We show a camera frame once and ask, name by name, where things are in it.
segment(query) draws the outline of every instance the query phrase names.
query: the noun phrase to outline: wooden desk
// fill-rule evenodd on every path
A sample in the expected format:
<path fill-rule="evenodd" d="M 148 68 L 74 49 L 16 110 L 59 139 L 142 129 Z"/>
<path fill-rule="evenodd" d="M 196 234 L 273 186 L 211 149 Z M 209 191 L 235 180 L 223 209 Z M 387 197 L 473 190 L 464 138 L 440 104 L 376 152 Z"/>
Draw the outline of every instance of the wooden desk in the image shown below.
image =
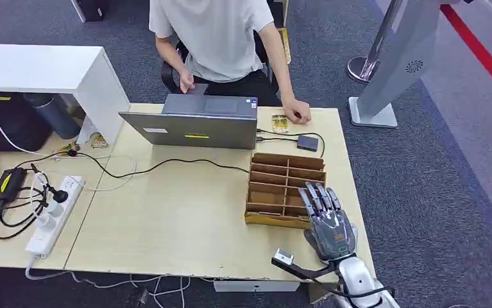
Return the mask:
<path fill-rule="evenodd" d="M 51 151 L 70 143 L 70 141 L 63 140 L 57 135 L 53 134 L 46 142 L 44 147 L 39 150 L 40 153 L 51 153 Z M 104 150 L 93 150 L 90 146 L 85 146 L 82 151 L 90 153 L 92 155 L 107 155 L 111 152 L 110 148 Z M 24 162 L 25 160 L 31 160 L 40 158 L 40 156 L 32 155 L 22 152 L 0 152 L 0 176 L 5 169 L 11 169 L 15 167 L 18 163 Z M 100 163 L 106 164 L 108 159 L 99 160 Z M 42 170 L 57 170 L 70 175 L 81 175 L 86 181 L 87 187 L 96 187 L 101 175 L 102 170 L 97 167 L 89 159 L 62 159 L 56 162 L 55 160 L 49 158 L 42 162 L 35 163 L 39 169 Z M 32 182 L 32 172 L 27 176 L 24 186 L 30 186 Z M 63 179 L 63 176 L 58 173 L 48 173 L 49 182 L 51 185 L 58 187 Z M 47 259 L 40 260 L 36 262 L 35 267 L 37 268 L 47 268 L 47 269 L 62 269 L 68 258 L 68 254 L 72 249 L 74 240 L 80 230 L 81 222 L 85 217 L 85 213 L 91 203 L 94 192 L 84 189 L 78 202 L 74 206 L 69 219 L 64 226 L 59 239 L 51 255 Z M 21 192 L 20 196 L 28 196 L 28 191 Z M 27 200 L 18 200 L 14 204 L 20 204 L 26 202 Z M 18 209 L 11 209 L 6 212 L 5 218 L 9 223 L 15 223 L 23 218 L 25 218 L 32 208 L 30 205 L 21 207 Z M 19 228 L 6 228 L 0 224 L 0 235 L 6 236 L 10 235 Z M 28 261 L 31 258 L 31 254 L 25 251 L 26 243 L 30 240 L 30 237 L 34 231 L 34 226 L 30 226 L 29 229 L 24 231 L 21 235 L 14 237 L 9 240 L 0 240 L 0 266 L 2 267 L 13 267 L 13 268 L 24 268 L 26 267 Z"/>
<path fill-rule="evenodd" d="M 160 112 L 162 105 L 132 104 L 134 112 Z M 259 108 L 259 127 L 271 129 L 279 108 Z M 327 184 L 359 230 L 358 256 L 374 274 L 361 209 L 336 109 L 312 109 L 313 121 L 293 126 L 292 133 L 318 132 L 324 136 Z M 264 141 L 257 151 L 318 156 L 299 150 L 293 142 Z M 114 147 L 115 155 L 131 155 L 138 170 L 169 158 L 205 158 L 219 164 L 249 168 L 251 151 L 152 146 L 125 124 Z M 114 174 L 129 166 L 110 159 Z M 65 265 L 67 270 L 179 276 L 297 280 L 271 265 L 278 247 L 295 255 L 300 266 L 323 265 L 303 238 L 302 230 L 246 225 L 248 175 L 208 163 L 170 162 L 134 178 L 124 187 L 97 192 Z M 101 185 L 120 180 L 104 175 Z M 335 275 L 320 280 L 336 282 Z"/>

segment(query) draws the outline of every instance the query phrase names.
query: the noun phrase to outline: stanchion base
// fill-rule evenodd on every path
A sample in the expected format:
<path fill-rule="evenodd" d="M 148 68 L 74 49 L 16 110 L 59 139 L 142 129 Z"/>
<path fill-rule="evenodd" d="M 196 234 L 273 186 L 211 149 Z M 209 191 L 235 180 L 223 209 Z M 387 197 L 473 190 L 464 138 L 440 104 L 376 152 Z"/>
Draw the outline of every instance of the stanchion base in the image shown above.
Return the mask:
<path fill-rule="evenodd" d="M 352 115 L 352 124 L 355 126 L 397 127 L 397 119 L 395 118 L 395 113 L 393 112 L 391 104 L 388 104 L 382 111 L 373 117 L 361 117 L 359 115 L 359 109 L 357 109 L 357 97 L 350 97 L 348 103 L 350 114 Z"/>
<path fill-rule="evenodd" d="M 372 80 L 372 77 L 374 77 L 374 73 L 376 73 L 378 66 L 380 66 L 380 61 L 376 61 L 376 65 L 374 66 L 374 69 L 372 70 L 372 73 L 370 74 L 368 79 L 364 79 L 360 77 L 365 62 L 366 62 L 366 57 L 356 56 L 355 58 L 351 59 L 348 62 L 348 68 L 346 72 L 348 73 L 348 76 L 351 79 L 360 83 L 368 84 L 370 80 Z"/>

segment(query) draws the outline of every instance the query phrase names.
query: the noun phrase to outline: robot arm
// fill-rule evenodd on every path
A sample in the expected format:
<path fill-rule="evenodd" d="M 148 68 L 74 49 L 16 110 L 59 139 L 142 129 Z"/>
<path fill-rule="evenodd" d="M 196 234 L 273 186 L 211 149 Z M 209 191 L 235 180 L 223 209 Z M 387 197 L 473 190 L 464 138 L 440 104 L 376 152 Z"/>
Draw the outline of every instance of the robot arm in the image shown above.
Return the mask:
<path fill-rule="evenodd" d="M 348 220 L 340 202 L 331 188 L 306 182 L 299 189 L 300 196 L 310 217 L 310 230 L 304 231 L 307 242 L 327 267 L 317 271 L 303 269 L 293 264 L 293 255 L 281 249 L 276 251 L 272 264 L 288 273 L 321 284 L 316 278 L 336 273 L 342 282 L 342 291 L 327 288 L 335 294 L 340 308 L 399 308 L 393 295 L 374 279 L 365 263 L 356 256 L 357 231 Z"/>

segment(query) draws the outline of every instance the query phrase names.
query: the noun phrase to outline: black bag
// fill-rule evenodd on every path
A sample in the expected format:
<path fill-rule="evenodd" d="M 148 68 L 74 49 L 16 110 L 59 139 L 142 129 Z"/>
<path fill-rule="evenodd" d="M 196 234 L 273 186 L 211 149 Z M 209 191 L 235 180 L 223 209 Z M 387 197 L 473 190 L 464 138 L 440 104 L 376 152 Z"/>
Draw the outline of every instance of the black bag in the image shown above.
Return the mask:
<path fill-rule="evenodd" d="M 28 151 L 39 150 L 52 132 L 22 93 L 0 92 L 0 126 L 13 143 Z M 0 151 L 18 151 L 1 132 Z"/>

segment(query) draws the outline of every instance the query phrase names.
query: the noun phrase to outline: white t-shirt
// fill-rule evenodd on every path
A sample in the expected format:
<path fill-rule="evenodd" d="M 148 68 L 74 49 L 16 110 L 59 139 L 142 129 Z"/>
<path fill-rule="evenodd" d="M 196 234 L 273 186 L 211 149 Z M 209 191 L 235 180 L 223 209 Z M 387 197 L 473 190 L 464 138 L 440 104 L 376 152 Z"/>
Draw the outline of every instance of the white t-shirt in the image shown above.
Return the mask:
<path fill-rule="evenodd" d="M 149 29 L 173 29 L 187 46 L 185 66 L 206 80 L 231 82 L 262 68 L 253 30 L 273 22 L 266 0 L 150 0 Z"/>

